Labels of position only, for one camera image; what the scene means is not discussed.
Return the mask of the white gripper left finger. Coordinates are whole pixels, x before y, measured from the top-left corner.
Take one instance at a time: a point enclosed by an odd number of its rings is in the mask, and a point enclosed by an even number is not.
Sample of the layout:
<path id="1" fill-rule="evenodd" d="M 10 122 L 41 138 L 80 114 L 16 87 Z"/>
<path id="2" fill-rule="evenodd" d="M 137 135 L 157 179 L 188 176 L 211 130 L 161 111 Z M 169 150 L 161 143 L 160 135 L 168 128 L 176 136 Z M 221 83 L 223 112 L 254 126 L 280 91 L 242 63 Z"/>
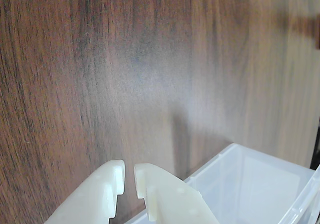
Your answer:
<path id="1" fill-rule="evenodd" d="M 46 224 L 108 224 L 124 193 L 125 163 L 112 159 L 88 176 L 45 221 Z"/>

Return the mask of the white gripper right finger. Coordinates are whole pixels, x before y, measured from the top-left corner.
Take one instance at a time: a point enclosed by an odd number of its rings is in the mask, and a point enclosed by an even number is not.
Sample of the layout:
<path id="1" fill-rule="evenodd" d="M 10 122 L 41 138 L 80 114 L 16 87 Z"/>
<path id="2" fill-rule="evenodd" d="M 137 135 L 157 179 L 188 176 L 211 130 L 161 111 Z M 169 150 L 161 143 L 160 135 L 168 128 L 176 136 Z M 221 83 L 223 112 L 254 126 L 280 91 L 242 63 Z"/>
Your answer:
<path id="1" fill-rule="evenodd" d="M 149 221 L 157 224 L 217 224 L 201 194 L 184 181 L 150 163 L 134 166 L 138 199 Z"/>

